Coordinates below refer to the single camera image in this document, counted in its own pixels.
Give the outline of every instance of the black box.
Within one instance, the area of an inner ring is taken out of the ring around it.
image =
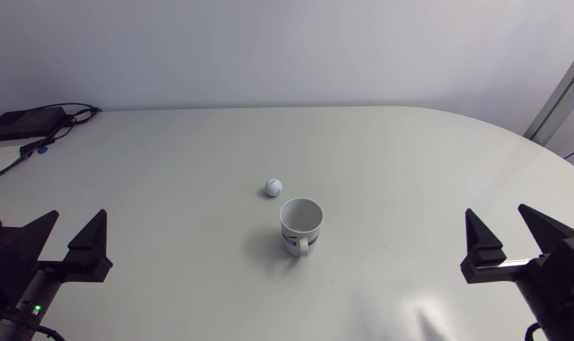
[[[62,107],[5,112],[0,116],[0,141],[49,136],[65,118]]]

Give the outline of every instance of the white mug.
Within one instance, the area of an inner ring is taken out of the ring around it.
[[[308,198],[295,198],[281,207],[280,219],[285,249],[295,257],[306,257],[319,238],[323,209]]]

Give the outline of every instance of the table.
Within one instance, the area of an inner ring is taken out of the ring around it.
[[[294,197],[325,212],[306,259],[281,245]],[[534,317],[516,286],[459,268],[468,207],[508,259],[538,255],[520,203],[574,228],[574,167],[405,107],[104,112],[0,179],[5,225],[61,214],[40,259],[109,214],[106,281],[66,283],[42,323],[68,341],[522,339]]]

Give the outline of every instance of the golf ball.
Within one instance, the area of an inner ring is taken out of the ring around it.
[[[278,179],[269,179],[264,186],[268,196],[275,197],[282,192],[282,183]]]

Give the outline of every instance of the mug rim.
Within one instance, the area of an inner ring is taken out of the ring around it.
[[[291,201],[300,200],[300,199],[304,199],[304,200],[307,200],[307,201],[311,201],[312,203],[314,203],[315,205],[317,205],[317,207],[319,208],[319,210],[321,210],[321,222],[317,225],[317,227],[315,227],[315,228],[313,228],[313,229],[311,229],[311,230],[308,230],[308,231],[297,231],[297,230],[291,229],[291,227],[287,226],[287,224],[285,224],[285,222],[283,222],[283,220],[282,220],[282,208],[285,207],[285,205],[287,205],[287,204],[290,203]],[[304,198],[304,197],[293,198],[293,199],[289,199],[289,200],[285,201],[285,203],[282,204],[281,209],[280,209],[280,211],[278,212],[278,218],[280,218],[282,226],[285,227],[286,229],[288,229],[289,231],[293,232],[293,233],[311,233],[311,232],[314,232],[314,231],[316,231],[317,229],[319,229],[319,228],[321,227],[321,225],[323,224],[323,222],[324,222],[324,211],[323,211],[323,208],[319,205],[319,203],[315,202],[313,199]]]

